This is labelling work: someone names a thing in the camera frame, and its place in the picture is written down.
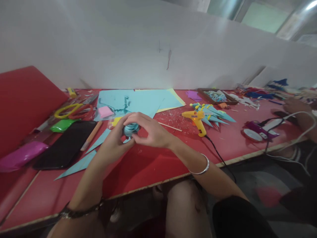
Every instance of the hand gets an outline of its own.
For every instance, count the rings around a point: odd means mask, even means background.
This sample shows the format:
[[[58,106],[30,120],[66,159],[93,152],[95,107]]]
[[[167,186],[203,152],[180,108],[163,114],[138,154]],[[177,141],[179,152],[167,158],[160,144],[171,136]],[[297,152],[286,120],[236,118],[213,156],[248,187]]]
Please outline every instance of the hand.
[[[116,127],[112,129],[105,141],[102,143],[100,149],[96,154],[96,158],[101,163],[111,164],[117,161],[125,152],[134,146],[135,140],[132,138],[129,142],[123,144],[121,137],[123,135],[123,123],[130,116],[131,113],[121,118]]]
[[[287,99],[284,102],[285,104],[283,105],[283,108],[286,112],[290,114],[299,111],[311,112],[311,107],[308,104],[297,99]]]
[[[137,134],[132,134],[132,137],[135,139],[135,142],[137,144],[159,148],[168,148],[176,139],[175,136],[165,130],[156,120],[141,112],[130,114],[127,120],[124,122],[124,125],[128,125],[131,123],[139,124],[149,134],[147,138],[142,138],[139,137]]]

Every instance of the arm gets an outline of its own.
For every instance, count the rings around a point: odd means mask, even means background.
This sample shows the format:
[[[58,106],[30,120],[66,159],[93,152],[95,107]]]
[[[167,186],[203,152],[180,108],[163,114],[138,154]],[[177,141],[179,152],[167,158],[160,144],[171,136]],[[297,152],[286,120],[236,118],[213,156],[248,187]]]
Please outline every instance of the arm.
[[[86,211],[100,202],[104,172],[107,166],[117,161],[135,144],[134,139],[125,144],[121,141],[123,123],[128,116],[129,114],[121,118],[90,162],[68,205],[69,209]],[[104,206],[106,209],[111,208],[107,203]],[[87,231],[94,228],[93,226],[97,223],[97,217],[98,213],[92,212],[80,218],[61,219],[53,228],[52,237],[82,237]]]
[[[132,137],[137,144],[170,149],[194,173],[199,173],[206,168],[206,158],[202,154],[170,134],[156,120],[138,112],[131,114],[124,124],[130,123],[138,123],[149,134],[147,138],[141,138],[137,134],[133,134]],[[232,195],[247,200],[238,186],[213,163],[210,163],[209,169],[205,173],[201,175],[193,174],[193,176],[208,193],[219,200]]]
[[[306,111],[312,114],[312,108],[310,105],[305,104],[297,99],[288,99],[285,100],[285,104],[283,108],[286,112],[292,114],[295,112]],[[303,131],[307,131],[314,123],[314,120],[307,115],[306,113],[298,113],[295,115],[298,120],[298,124]],[[309,131],[306,136],[311,139],[314,143],[317,143],[317,127],[314,127],[311,131]]]

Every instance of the yellow glue gun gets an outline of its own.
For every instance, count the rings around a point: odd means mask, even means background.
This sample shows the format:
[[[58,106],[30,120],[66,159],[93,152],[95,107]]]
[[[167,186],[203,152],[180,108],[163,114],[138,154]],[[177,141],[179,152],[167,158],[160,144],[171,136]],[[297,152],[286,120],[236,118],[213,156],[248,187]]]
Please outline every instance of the yellow glue gun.
[[[206,129],[204,127],[204,125],[202,124],[202,119],[205,117],[205,114],[203,111],[188,111],[188,112],[183,112],[182,113],[183,117],[186,118],[190,118],[195,125],[198,128],[198,135],[200,137],[204,137],[207,133],[206,133]]]

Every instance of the black phone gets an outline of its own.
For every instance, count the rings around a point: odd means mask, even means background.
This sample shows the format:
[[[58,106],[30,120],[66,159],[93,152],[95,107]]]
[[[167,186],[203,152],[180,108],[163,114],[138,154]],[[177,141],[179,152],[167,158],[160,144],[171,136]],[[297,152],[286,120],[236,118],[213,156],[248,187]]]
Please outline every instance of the black phone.
[[[36,170],[53,170],[68,167],[95,128],[95,121],[74,122],[56,142],[40,154],[33,165]]]
[[[289,114],[286,113],[286,112],[283,112],[283,111],[276,111],[276,112],[273,112],[276,116],[279,116],[279,117],[286,117],[288,116]],[[291,116],[289,118],[286,119],[287,121],[291,122],[292,124],[294,124],[295,126],[299,126],[298,125],[298,121],[297,121],[297,118],[294,117],[294,116]]]

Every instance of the knee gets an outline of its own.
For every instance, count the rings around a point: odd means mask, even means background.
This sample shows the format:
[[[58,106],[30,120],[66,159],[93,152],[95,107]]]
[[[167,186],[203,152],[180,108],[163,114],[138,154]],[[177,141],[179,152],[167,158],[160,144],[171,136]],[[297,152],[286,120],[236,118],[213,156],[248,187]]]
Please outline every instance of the knee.
[[[191,180],[185,180],[175,184],[168,192],[167,198],[179,204],[195,206],[197,212],[205,208],[202,196],[195,183]]]

